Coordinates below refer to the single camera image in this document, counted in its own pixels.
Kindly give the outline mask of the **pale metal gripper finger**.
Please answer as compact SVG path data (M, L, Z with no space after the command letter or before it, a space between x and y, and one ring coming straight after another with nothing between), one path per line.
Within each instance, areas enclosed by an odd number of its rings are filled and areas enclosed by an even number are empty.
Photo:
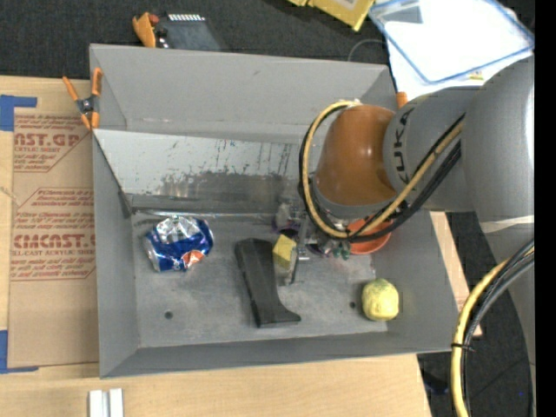
M298 267L298 263L300 261L300 247L295 244L287 253L286 253L286 275L284 283L286 285L291 285L295 282L296 271Z

